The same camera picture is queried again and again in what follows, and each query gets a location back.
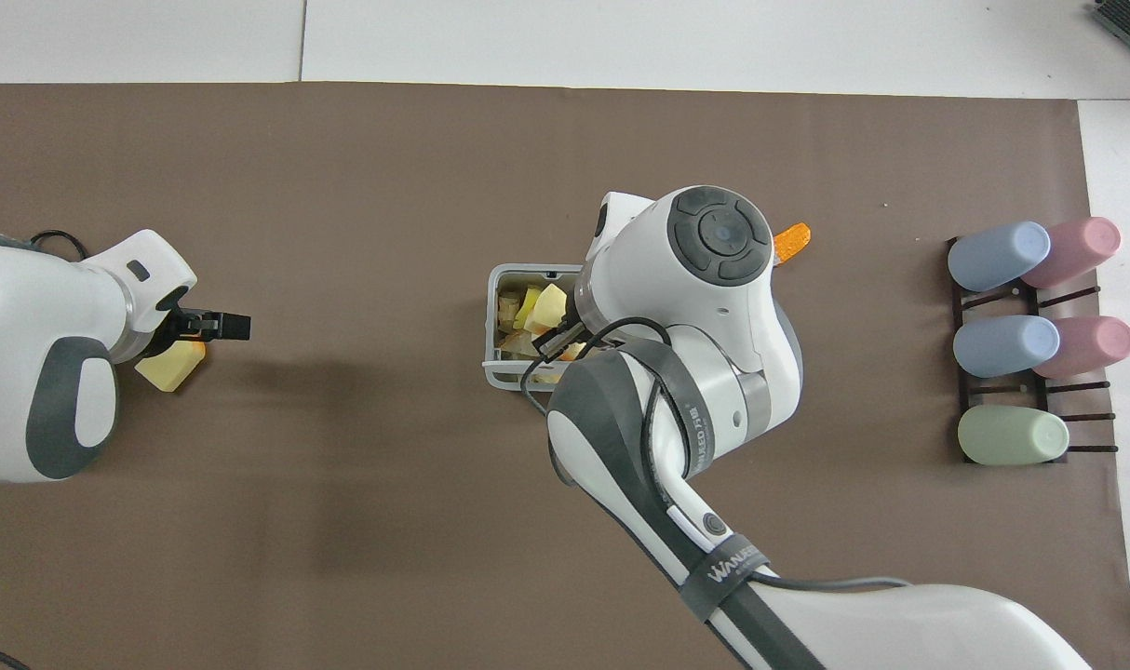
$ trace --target white tabletop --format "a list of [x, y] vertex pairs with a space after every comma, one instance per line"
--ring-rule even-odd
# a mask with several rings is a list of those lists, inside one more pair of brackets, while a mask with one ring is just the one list
[[[1130, 322], [1130, 50], [1079, 0], [0, 0], [0, 81], [449, 81], [1070, 97]], [[1130, 565], [1130, 360], [1119, 419]]]

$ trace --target cup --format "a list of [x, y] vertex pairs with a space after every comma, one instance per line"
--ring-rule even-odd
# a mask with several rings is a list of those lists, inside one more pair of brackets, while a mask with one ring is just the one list
[[999, 377], [1058, 355], [1058, 328], [1049, 319], [1011, 314], [977, 319], [953, 336], [953, 357], [975, 377]]
[[1083, 218], [1049, 229], [1045, 260], [1025, 272], [1025, 284], [1050, 288], [1094, 270], [1119, 251], [1119, 228], [1102, 217]]
[[1070, 429], [1048, 411], [976, 406], [962, 415], [958, 444], [971, 461], [982, 465], [1031, 465], [1066, 453]]
[[1130, 325], [1113, 316], [1054, 319], [1062, 342], [1058, 355], [1033, 366], [1042, 377], [1074, 377], [1130, 355]]
[[965, 236], [949, 246], [949, 275], [970, 292], [990, 292], [1049, 255], [1049, 233], [1031, 220]]

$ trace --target green cup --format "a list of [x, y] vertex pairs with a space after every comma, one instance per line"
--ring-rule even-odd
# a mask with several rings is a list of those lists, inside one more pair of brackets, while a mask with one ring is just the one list
[[1070, 430], [1048, 411], [977, 406], [962, 415], [958, 444], [971, 461], [983, 465], [1031, 465], [1066, 453]]

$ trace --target white robotic arm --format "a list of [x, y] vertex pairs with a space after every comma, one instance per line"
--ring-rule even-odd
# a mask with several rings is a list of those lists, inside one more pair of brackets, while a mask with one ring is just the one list
[[[764, 217], [723, 188], [611, 193], [574, 288], [586, 330], [548, 406], [554, 465], [628, 530], [698, 620], [753, 668], [1087, 668], [1024, 607], [964, 586], [781, 580], [687, 484], [788, 419], [800, 348], [771, 297]], [[667, 336], [621, 319], [658, 322]]]
[[97, 456], [114, 364], [175, 339], [250, 338], [247, 317], [179, 308], [195, 284], [150, 229], [80, 262], [0, 245], [0, 482], [63, 479]]

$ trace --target yellow sponge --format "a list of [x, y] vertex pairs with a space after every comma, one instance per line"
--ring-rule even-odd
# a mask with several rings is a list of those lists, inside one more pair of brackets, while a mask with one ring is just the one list
[[181, 386], [192, 371], [205, 358], [205, 343], [179, 340], [159, 356], [147, 357], [137, 362], [134, 369], [139, 371], [156, 389], [171, 393]]

